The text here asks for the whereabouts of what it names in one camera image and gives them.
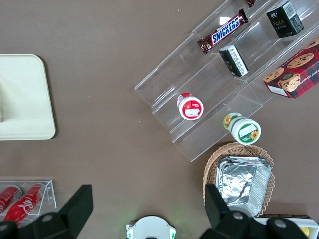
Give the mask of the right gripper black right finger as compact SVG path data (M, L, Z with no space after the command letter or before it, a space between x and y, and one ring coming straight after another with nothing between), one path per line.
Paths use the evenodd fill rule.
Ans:
M214 184L205 186L205 209L212 228L247 228L250 218L238 210L230 210Z

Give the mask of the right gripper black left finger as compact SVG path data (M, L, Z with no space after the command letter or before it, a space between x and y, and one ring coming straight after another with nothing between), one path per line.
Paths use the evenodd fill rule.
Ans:
M32 223L34 239L75 239L93 212L92 185L82 185L58 211Z

